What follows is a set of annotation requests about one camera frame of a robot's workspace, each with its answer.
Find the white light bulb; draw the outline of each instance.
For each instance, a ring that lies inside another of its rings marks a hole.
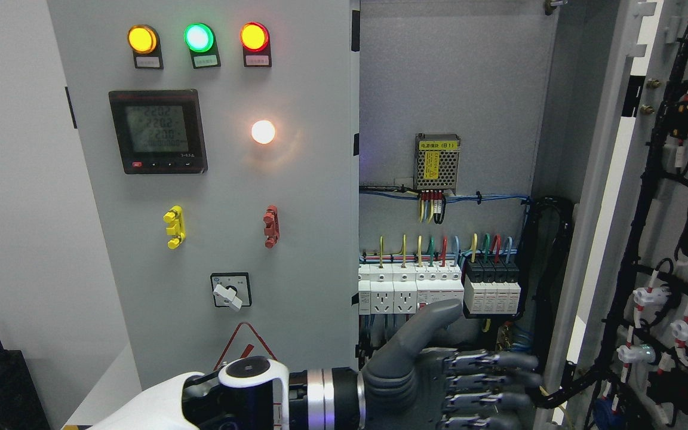
[[[257,143],[267,145],[272,142],[272,139],[275,139],[275,126],[267,119],[257,121],[251,126],[251,137]]]

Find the meter display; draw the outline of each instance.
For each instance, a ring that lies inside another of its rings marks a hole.
[[[196,90],[111,91],[107,96],[126,174],[208,168]]]
[[[134,152],[187,152],[182,106],[126,106]]]

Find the yellow label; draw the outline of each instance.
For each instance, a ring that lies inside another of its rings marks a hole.
[[[422,140],[418,142],[419,151],[455,151],[458,149],[457,140]]]
[[[423,153],[423,178],[440,178],[440,152],[438,150],[427,150]]]

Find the indicator light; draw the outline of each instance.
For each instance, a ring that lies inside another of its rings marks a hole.
[[[249,22],[241,28],[241,43],[249,51],[259,52],[270,43],[270,34],[259,22]]]
[[[263,119],[251,126],[251,137],[262,145],[267,145],[275,139],[275,126],[267,119]]]
[[[137,54],[150,54],[158,46],[158,35],[147,25],[134,25],[129,29],[126,39]]]
[[[214,45],[214,32],[200,22],[190,24],[185,29],[185,43],[193,52],[207,52]]]

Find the warning triangle sign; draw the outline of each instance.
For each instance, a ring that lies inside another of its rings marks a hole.
[[[227,341],[227,345],[225,345],[221,356],[219,356],[219,361],[216,362],[214,370],[223,362],[229,363],[240,358],[254,355],[262,355],[277,360],[270,346],[265,343],[262,336],[259,336],[254,326],[248,321],[243,321],[233,330],[232,336],[230,340]]]

